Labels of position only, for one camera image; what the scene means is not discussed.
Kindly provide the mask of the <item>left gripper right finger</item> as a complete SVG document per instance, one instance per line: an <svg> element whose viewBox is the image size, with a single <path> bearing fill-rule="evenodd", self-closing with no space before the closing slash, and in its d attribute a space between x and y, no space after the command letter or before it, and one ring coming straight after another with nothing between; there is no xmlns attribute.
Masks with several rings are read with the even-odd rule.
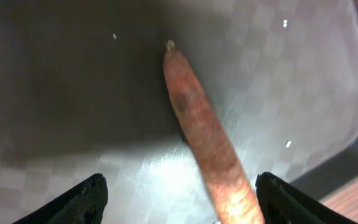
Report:
<svg viewBox="0 0 358 224"><path fill-rule="evenodd" d="M257 199L268 224L357 224L270 172L258 175Z"/></svg>

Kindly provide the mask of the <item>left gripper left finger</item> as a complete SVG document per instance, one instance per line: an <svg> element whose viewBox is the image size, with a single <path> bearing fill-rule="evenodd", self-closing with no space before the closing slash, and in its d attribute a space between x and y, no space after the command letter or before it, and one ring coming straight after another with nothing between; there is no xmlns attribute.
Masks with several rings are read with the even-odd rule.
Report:
<svg viewBox="0 0 358 224"><path fill-rule="evenodd" d="M101 224L107 203L106 178L97 173L14 224Z"/></svg>

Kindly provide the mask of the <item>orange carrot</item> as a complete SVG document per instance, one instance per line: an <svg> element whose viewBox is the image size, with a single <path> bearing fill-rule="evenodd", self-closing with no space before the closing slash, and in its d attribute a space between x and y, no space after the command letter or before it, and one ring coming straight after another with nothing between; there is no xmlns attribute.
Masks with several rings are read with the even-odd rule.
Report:
<svg viewBox="0 0 358 224"><path fill-rule="evenodd" d="M168 40L163 72L170 102L221 223L264 223L256 194L186 57Z"/></svg>

